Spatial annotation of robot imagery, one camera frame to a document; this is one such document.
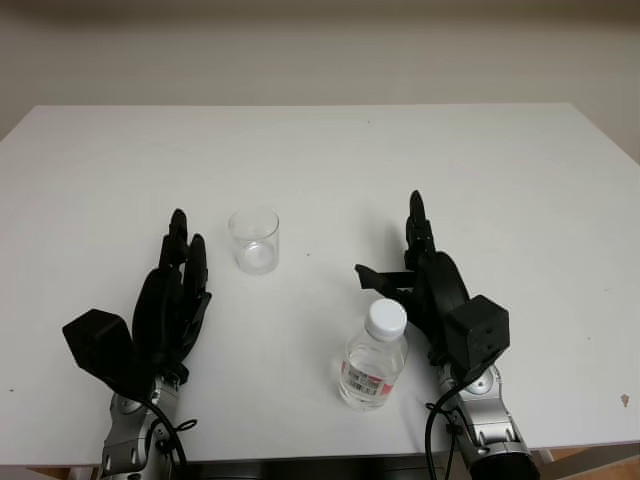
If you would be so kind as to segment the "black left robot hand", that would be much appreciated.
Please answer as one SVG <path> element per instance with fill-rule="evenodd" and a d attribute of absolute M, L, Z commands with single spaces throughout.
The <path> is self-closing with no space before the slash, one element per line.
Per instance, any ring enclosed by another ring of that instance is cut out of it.
<path fill-rule="evenodd" d="M 132 337 L 139 358 L 157 375 L 179 385 L 187 382 L 184 360 L 193 349 L 212 294 L 204 238 L 188 234 L 187 217 L 176 209 L 162 239 L 158 266 L 138 296 Z"/>

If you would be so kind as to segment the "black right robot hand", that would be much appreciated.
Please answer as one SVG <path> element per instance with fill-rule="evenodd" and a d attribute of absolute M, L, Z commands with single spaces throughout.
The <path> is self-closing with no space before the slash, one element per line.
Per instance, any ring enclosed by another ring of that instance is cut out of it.
<path fill-rule="evenodd" d="M 410 323 L 427 337 L 432 365 L 450 363 L 467 370 L 467 347 L 457 333 L 448 337 L 453 312 L 469 301 L 469 294 L 452 258 L 435 246 L 419 191 L 411 193 L 406 220 L 407 249 L 403 272 L 377 272 L 357 264 L 360 287 L 398 302 Z"/>

